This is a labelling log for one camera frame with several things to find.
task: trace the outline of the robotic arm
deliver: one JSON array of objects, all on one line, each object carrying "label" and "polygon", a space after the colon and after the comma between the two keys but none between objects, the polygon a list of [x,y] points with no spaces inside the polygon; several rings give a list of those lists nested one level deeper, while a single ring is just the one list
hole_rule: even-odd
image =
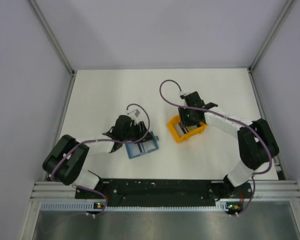
[{"label": "robotic arm", "polygon": [[[146,133],[139,143],[154,139],[154,136],[147,132],[145,123],[138,121],[139,114],[138,110],[133,110],[126,115],[120,115],[109,131],[93,139],[75,139],[70,135],[64,135],[47,156],[42,168],[51,175],[55,171],[53,178],[65,185],[74,184],[95,189],[100,178],[92,172],[82,169],[87,157],[100,153],[113,153],[123,146],[122,142],[137,141]],[[65,155],[73,149],[71,155],[60,164]]]},{"label": "robotic arm", "polygon": [[263,163],[269,162],[269,157],[259,140],[255,138],[254,134],[247,127],[229,121],[228,118],[235,119],[250,126],[262,138],[270,151],[271,157],[273,158],[278,155],[279,147],[266,120],[260,118],[259,120],[251,121],[226,113],[215,103],[210,102],[205,104],[197,91],[190,94],[183,94],[180,97],[184,99],[188,107],[204,108],[214,112],[203,112],[179,107],[178,111],[181,127],[196,126],[199,125],[200,122],[203,122],[221,129],[238,140],[241,161],[239,161],[234,169],[223,179],[230,190],[247,182],[256,169]]}]

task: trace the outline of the metal frame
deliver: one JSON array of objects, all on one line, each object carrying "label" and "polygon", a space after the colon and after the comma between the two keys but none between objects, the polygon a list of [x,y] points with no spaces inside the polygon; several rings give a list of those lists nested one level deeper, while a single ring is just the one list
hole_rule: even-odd
[{"label": "metal frame", "polygon": [[[297,181],[294,180],[256,180],[253,202],[272,202],[272,201],[300,201],[300,190]],[[76,189],[66,186],[61,182],[37,181],[34,184],[30,201],[78,201],[75,199]],[[222,198],[220,202],[237,202],[239,199]]]},{"label": "metal frame", "polygon": [[256,68],[256,66],[260,62],[261,58],[263,57],[263,55],[267,51],[268,47],[272,43],[272,41],[273,41],[274,37],[276,36],[278,30],[280,29],[280,27],[284,23],[286,17],[288,16],[289,12],[293,8],[295,1],[296,0],[287,0],[285,2],[285,5],[284,5],[283,9],[281,10],[281,13],[279,14],[278,18],[276,19],[273,27],[271,28],[268,36],[264,40],[261,48],[259,49],[258,53],[256,54],[256,56],[254,58],[254,60],[252,61],[252,64],[249,68],[252,71]]},{"label": "metal frame", "polygon": [[[58,43],[52,29],[50,28],[48,22],[46,21],[39,5],[37,4],[36,0],[27,0],[30,7],[32,8],[35,16],[37,17],[40,25],[42,26],[43,31],[45,32],[48,40],[51,43],[51,46],[55,50],[56,54],[62,61],[63,65],[69,72],[71,76],[71,80],[69,82],[69,87],[64,99],[64,105],[61,111],[61,115],[59,117],[59,123],[55,130],[55,139],[53,141],[53,144],[51,145],[51,148],[55,145],[55,143],[58,141],[62,125],[65,119],[65,115],[67,112],[68,104],[70,101],[71,92],[74,86],[76,74],[73,68],[71,67],[66,55],[64,54],[62,48],[60,47],[60,44]],[[264,104],[260,98],[258,86],[256,84],[256,81],[253,77],[253,70],[256,68],[258,63],[260,62],[261,58],[267,51],[269,45],[271,44],[272,40],[274,39],[276,33],[280,29],[281,25],[283,24],[284,20],[286,19],[288,13],[292,9],[294,5],[295,0],[287,0],[278,19],[276,20],[275,24],[273,25],[271,31],[269,32],[267,38],[265,39],[264,43],[262,44],[260,50],[258,51],[257,55],[255,56],[251,66],[248,68],[249,77],[251,80],[251,85],[253,88],[253,92],[255,94],[255,98],[257,101],[257,105],[261,114],[262,118],[267,119],[266,113],[265,113],[265,107]],[[284,165],[280,164],[279,158],[275,158],[275,167],[277,170],[280,170],[282,168],[283,172],[285,172]],[[39,181],[36,182],[33,191],[30,197],[28,209],[26,212],[26,217],[24,220],[24,225],[21,230],[20,238],[21,240],[31,240],[33,239],[33,235],[35,232],[35,227],[37,224],[37,220],[39,217],[40,208],[43,201],[81,201],[75,199],[75,189],[71,186],[65,186],[62,183],[58,182],[44,182]],[[236,201],[237,199],[221,199],[220,202],[228,202],[228,201]],[[293,213],[293,216],[295,218],[295,222],[297,225],[297,228],[300,233],[300,189],[296,181],[293,180],[257,180],[256,181],[256,190],[255,190],[255,196],[253,198],[254,202],[257,201],[290,201],[291,210]],[[173,209],[174,211],[181,211],[181,208]]]},{"label": "metal frame", "polygon": [[70,75],[74,74],[74,70],[71,67],[64,51],[62,50],[62,48],[60,47],[60,44],[57,41],[57,38],[54,34],[54,32],[51,30],[47,20],[45,19],[45,16],[43,15],[39,5],[37,4],[36,0],[27,0],[27,2],[29,3],[31,9],[33,10],[34,15],[36,16],[36,18],[38,19],[46,37],[48,38],[48,40],[51,43],[51,46],[53,47],[55,53],[57,54],[57,56],[60,58],[61,62],[63,63],[64,67],[67,69],[67,71],[69,72]]}]

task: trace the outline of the white wall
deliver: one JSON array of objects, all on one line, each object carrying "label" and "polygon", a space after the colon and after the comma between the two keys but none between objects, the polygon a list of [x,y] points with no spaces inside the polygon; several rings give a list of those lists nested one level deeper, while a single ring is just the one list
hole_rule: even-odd
[{"label": "white wall", "polygon": [[248,67],[286,0],[37,0],[78,69]]},{"label": "white wall", "polygon": [[27,1],[0,0],[0,240],[19,234],[69,80]]},{"label": "white wall", "polygon": [[254,72],[287,175],[300,186],[300,0]]}]

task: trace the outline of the white tabletop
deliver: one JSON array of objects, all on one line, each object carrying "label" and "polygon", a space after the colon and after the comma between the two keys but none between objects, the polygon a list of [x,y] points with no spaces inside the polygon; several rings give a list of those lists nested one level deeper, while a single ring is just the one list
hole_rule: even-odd
[{"label": "white tabletop", "polygon": [[[83,168],[102,178],[222,180],[240,159],[238,141],[208,126],[202,134],[176,143],[167,122],[178,109],[164,102],[159,85],[176,80],[187,92],[198,91],[205,103],[248,120],[260,118],[248,71],[245,68],[79,70],[67,108],[61,136],[89,138],[107,132],[130,103],[142,105],[150,116],[150,130],[159,137],[159,150],[133,159],[125,146],[114,153],[86,159]],[[164,96],[183,104],[178,88],[163,86]],[[146,116],[139,118],[147,125]],[[268,163],[257,171],[266,169]],[[257,180],[277,180],[273,167]]]}]

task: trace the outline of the orange object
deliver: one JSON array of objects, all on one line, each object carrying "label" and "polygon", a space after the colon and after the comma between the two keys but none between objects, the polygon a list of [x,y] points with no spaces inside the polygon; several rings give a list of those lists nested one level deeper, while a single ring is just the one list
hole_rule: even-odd
[{"label": "orange object", "polygon": [[203,131],[205,130],[206,126],[208,126],[207,124],[200,122],[200,125],[201,125],[200,127],[197,127],[195,129],[185,133],[183,136],[179,136],[177,130],[175,129],[175,125],[178,125],[180,122],[181,122],[180,116],[176,115],[173,118],[171,118],[171,120],[166,124],[169,131],[171,132],[174,140],[177,143],[180,143],[184,140],[188,140],[188,138],[190,138],[196,134],[202,134]]}]

